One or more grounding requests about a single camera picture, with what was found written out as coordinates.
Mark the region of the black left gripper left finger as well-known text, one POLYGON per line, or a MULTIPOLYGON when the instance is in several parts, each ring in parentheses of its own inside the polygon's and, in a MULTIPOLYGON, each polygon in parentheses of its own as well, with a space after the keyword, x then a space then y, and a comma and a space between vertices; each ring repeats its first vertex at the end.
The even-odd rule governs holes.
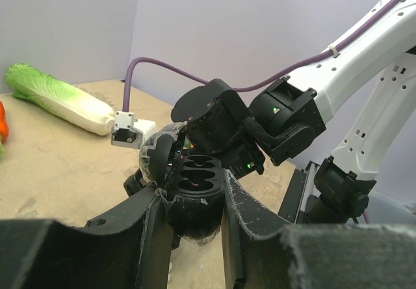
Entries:
POLYGON ((172 230, 148 186, 89 220, 1 221, 2 288, 166 288, 172 230))

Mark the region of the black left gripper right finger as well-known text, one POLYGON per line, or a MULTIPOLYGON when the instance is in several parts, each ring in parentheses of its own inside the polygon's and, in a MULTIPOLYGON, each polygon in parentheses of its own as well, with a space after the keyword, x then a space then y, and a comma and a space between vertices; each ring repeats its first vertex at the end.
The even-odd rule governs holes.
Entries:
POLYGON ((293 225, 223 171, 227 288, 414 288, 414 225, 293 225))

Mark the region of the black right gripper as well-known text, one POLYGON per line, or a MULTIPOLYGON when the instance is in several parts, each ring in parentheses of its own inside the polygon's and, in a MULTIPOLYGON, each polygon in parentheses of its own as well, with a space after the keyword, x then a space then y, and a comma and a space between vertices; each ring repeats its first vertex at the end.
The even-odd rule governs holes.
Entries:
MULTIPOLYGON (((237 179, 256 171, 259 175, 264 173, 265 156, 256 144, 254 138, 244 136, 230 149, 212 157, 221 161, 222 167, 231 170, 237 179)), ((143 179, 139 169, 125 180, 125 191, 130 197, 145 188, 148 183, 143 179)))

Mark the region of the black earbud charging case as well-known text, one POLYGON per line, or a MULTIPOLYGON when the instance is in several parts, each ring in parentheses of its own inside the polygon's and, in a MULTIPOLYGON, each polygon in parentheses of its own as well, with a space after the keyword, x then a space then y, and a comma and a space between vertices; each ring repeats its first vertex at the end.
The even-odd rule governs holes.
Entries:
POLYGON ((224 171, 214 157, 185 154, 186 139, 187 123, 164 126, 140 148, 139 167, 155 185, 174 234, 204 246, 220 230, 224 171))

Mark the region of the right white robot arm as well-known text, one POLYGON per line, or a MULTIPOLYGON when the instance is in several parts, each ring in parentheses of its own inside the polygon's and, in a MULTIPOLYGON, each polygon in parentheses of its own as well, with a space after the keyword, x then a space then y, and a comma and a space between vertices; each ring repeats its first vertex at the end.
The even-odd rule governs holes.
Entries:
POLYGON ((184 94, 170 117, 184 125, 194 154, 242 177, 262 173, 266 158, 279 165, 305 151, 375 76, 353 127, 315 175, 320 195, 304 212, 309 223, 344 223, 364 213, 385 153, 415 110, 415 0, 379 0, 323 52, 265 81, 250 104, 215 79, 184 94))

